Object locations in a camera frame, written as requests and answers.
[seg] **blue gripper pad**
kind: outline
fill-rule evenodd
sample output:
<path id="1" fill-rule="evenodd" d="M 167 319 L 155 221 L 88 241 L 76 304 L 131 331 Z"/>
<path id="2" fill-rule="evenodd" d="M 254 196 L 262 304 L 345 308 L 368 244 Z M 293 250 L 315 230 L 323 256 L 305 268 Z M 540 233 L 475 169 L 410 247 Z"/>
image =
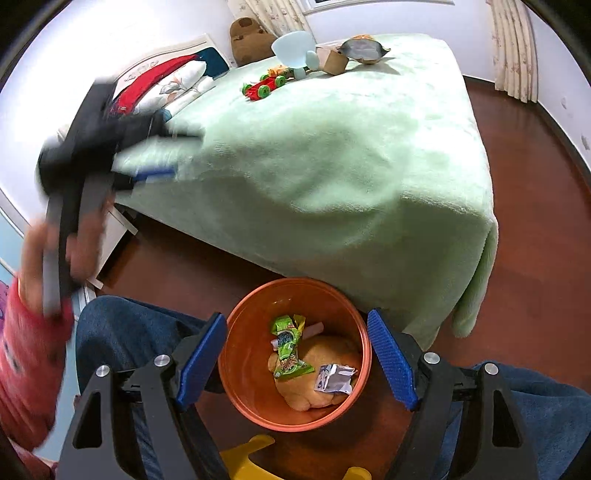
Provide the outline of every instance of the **blue gripper pad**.
<path id="1" fill-rule="evenodd" d="M 224 315 L 218 314 L 213 321 L 208 322 L 208 326 L 203 339 L 180 374 L 177 403 L 183 410 L 199 399 L 226 342 L 228 326 Z"/>
<path id="2" fill-rule="evenodd" d="M 414 389 L 413 370 L 377 310 L 369 312 L 368 333 L 394 397 L 407 409 L 415 410 L 418 397 Z"/>

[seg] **curtain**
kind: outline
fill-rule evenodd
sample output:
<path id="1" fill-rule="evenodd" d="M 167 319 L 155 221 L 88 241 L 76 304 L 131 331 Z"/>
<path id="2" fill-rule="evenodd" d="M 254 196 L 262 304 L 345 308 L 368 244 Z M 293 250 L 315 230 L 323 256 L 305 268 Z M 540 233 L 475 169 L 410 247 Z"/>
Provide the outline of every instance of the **curtain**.
<path id="1" fill-rule="evenodd" d="M 297 0 L 226 0 L 235 18 L 256 18 L 269 33 L 280 37 L 310 26 Z"/>
<path id="2" fill-rule="evenodd" d="M 531 20 L 521 0 L 486 0 L 493 18 L 495 88 L 538 101 L 538 60 Z"/>

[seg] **orange bucket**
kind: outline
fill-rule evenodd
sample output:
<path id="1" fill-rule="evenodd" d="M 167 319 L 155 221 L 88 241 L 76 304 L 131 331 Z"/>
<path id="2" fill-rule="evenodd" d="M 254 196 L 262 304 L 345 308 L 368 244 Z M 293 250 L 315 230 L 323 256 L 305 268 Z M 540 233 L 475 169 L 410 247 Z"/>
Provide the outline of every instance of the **orange bucket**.
<path id="1" fill-rule="evenodd" d="M 340 405 L 292 410 L 267 369 L 272 353 L 271 322 L 299 314 L 324 332 L 353 340 L 362 353 L 359 378 Z M 219 371 L 228 397 L 250 421 L 279 432 L 313 430 L 339 418 L 359 398 L 371 367 L 371 344 L 365 322 L 353 304 L 335 288 L 310 278 L 282 278 L 249 293 L 228 317 L 228 339 L 219 357 Z"/>

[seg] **white wall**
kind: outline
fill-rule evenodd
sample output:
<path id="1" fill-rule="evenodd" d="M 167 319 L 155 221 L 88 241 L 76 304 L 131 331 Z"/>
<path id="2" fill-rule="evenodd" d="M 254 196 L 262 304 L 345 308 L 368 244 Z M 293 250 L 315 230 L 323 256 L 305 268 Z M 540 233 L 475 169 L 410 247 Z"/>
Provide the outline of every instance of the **white wall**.
<path id="1" fill-rule="evenodd" d="M 34 181 L 41 146 L 72 121 L 95 78 L 204 33 L 232 58 L 233 20 L 223 0 L 74 0 L 53 19 L 0 93 L 0 188 L 23 216 L 44 212 Z"/>
<path id="2" fill-rule="evenodd" d="M 494 80 L 489 11 L 485 0 L 394 1 L 312 13 L 307 20 L 319 43 L 362 33 L 426 33 L 448 43 L 464 75 Z"/>
<path id="3" fill-rule="evenodd" d="M 591 168 L 591 86 L 558 35 L 530 11 L 538 53 L 539 102 L 558 122 Z"/>

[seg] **wooden floor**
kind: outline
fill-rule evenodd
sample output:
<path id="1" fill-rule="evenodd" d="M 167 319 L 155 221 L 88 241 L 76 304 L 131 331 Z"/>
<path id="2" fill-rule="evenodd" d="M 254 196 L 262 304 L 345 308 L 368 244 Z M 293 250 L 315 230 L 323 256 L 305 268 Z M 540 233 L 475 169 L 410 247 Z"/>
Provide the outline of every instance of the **wooden floor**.
<path id="1" fill-rule="evenodd" d="M 500 224 L 499 251 L 470 337 L 442 328 L 433 350 L 468 366 L 495 359 L 537 369 L 591 391 L 591 194 L 535 109 L 469 85 L 488 152 Z M 105 292 L 201 318 L 230 313 L 274 273 L 148 219 L 105 275 Z M 260 429 L 223 395 L 205 394 L 199 411 L 220 449 Z M 377 361 L 368 385 L 338 421 L 313 432 L 272 433 L 256 461 L 287 480 L 337 480 L 350 466 L 381 479 L 410 416 L 394 401 Z"/>

